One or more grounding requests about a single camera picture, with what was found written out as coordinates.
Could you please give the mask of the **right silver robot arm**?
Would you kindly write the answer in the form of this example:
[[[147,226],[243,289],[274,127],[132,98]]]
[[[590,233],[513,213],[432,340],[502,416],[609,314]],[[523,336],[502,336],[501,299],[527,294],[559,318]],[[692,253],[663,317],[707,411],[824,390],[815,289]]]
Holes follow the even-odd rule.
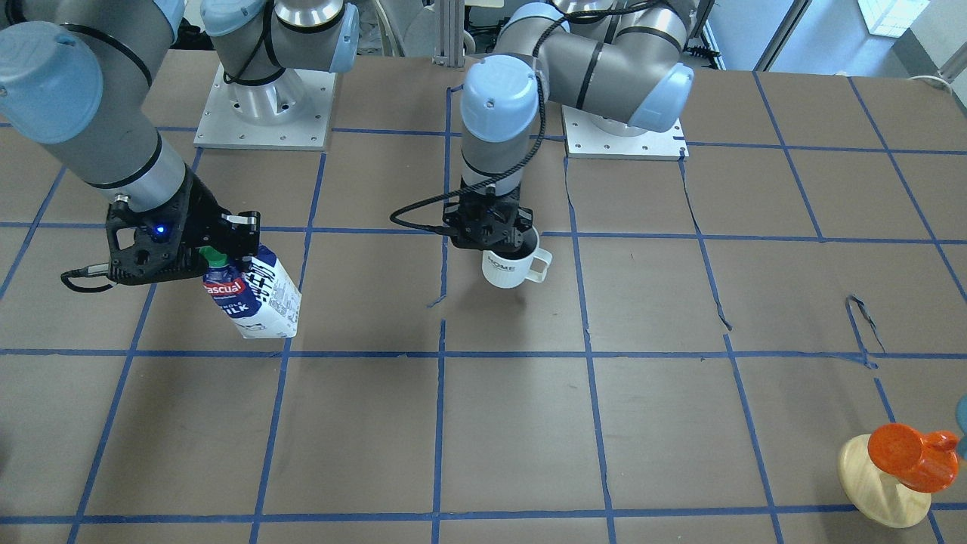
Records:
[[[358,8],[345,1],[204,1],[220,58],[225,118],[281,137],[317,121],[301,72],[346,73],[358,51]],[[258,212],[220,206],[143,113],[183,1],[4,1],[2,114],[108,200],[106,263],[63,272],[127,286],[202,276],[213,258],[252,267]]]

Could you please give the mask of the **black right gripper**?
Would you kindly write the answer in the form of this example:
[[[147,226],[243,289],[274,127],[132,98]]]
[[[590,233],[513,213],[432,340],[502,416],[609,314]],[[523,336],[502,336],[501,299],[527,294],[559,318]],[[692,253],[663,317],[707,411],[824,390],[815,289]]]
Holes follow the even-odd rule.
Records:
[[[180,188],[163,204],[162,212],[169,226],[168,241],[174,245],[162,252],[163,282],[203,276],[209,263],[201,248],[210,246],[214,235],[215,248],[234,261],[251,261],[257,255],[261,214],[227,213],[193,170],[184,173]]]

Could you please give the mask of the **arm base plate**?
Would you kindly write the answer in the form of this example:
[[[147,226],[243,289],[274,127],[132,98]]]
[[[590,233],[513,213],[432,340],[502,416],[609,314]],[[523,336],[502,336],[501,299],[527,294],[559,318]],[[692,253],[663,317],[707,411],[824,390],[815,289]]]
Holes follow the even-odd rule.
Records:
[[[218,68],[193,143],[205,149],[324,151],[335,73],[287,69],[262,86],[227,84]]]
[[[577,108],[562,106],[561,111],[570,158],[679,161],[690,157],[680,118],[667,131],[659,133]]]

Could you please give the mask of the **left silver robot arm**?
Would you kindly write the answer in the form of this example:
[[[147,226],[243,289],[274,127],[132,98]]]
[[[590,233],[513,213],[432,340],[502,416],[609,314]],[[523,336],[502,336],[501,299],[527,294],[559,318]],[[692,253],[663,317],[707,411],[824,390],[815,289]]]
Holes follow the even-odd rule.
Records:
[[[555,102],[629,127],[666,131],[694,73],[681,64],[697,1],[530,2],[462,84],[462,189],[444,234],[466,250],[517,251],[533,214],[521,208],[532,124]]]

